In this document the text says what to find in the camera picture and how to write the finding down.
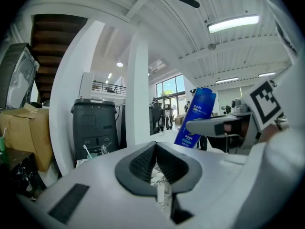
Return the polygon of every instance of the fan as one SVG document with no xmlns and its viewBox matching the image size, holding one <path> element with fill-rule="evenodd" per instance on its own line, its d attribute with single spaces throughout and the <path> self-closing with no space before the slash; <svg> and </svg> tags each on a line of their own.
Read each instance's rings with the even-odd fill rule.
<svg viewBox="0 0 305 229">
<path fill-rule="evenodd" d="M 30 102 L 38 62 L 27 43 L 12 44 L 0 64 L 0 108 L 17 109 Z"/>
</svg>

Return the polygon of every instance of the black trash bin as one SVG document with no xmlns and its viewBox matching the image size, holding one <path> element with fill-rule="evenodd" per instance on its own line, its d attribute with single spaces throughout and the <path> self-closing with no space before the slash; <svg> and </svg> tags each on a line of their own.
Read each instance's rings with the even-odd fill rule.
<svg viewBox="0 0 305 229">
<path fill-rule="evenodd" d="M 101 154 L 101 146 L 108 152 L 119 150 L 115 123 L 114 102 L 77 99 L 73 114 L 73 140 L 77 159 L 86 159 L 85 144 L 90 153 Z"/>
</svg>

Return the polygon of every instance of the blue toothpaste box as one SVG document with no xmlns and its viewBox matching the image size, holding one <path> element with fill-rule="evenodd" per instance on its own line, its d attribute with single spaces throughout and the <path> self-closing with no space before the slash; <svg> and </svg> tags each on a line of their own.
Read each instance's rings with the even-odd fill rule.
<svg viewBox="0 0 305 229">
<path fill-rule="evenodd" d="M 209 119 L 212 114 L 215 99 L 216 94 L 211 89 L 197 88 L 174 142 L 175 144 L 190 148 L 195 146 L 201 135 L 190 133 L 186 129 L 186 123 L 195 119 Z"/>
</svg>

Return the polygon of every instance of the cardboard box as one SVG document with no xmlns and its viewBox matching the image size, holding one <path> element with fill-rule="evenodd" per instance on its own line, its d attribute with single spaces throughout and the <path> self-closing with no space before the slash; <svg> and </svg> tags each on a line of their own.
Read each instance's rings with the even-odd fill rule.
<svg viewBox="0 0 305 229">
<path fill-rule="evenodd" d="M 175 123 L 176 123 L 176 125 L 181 125 L 182 122 L 183 122 L 183 118 L 182 118 L 182 117 L 177 117 L 177 118 L 175 118 Z"/>
<path fill-rule="evenodd" d="M 25 104 L 20 109 L 3 111 L 0 114 L 2 133 L 5 127 L 5 146 L 34 153 L 38 170 L 47 171 L 53 157 L 49 110 Z"/>
</svg>

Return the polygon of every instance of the white pillar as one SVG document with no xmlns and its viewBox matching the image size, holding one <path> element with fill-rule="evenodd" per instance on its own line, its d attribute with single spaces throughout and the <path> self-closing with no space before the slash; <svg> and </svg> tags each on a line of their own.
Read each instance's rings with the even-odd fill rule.
<svg viewBox="0 0 305 229">
<path fill-rule="evenodd" d="M 186 101 L 192 101 L 193 96 L 190 93 L 190 90 L 193 90 L 194 88 L 197 88 L 197 86 L 194 86 L 185 76 L 183 76 L 184 80 L 184 88 L 185 88 L 185 95 L 186 95 Z"/>
<path fill-rule="evenodd" d="M 71 108 L 79 98 L 81 79 L 89 72 L 104 23 L 88 20 L 69 45 L 58 67 L 50 99 L 49 126 L 56 162 L 64 176 L 74 168 Z"/>
<path fill-rule="evenodd" d="M 148 40 L 145 28 L 140 25 L 132 37 L 127 68 L 127 146 L 150 140 L 148 97 Z"/>
</svg>

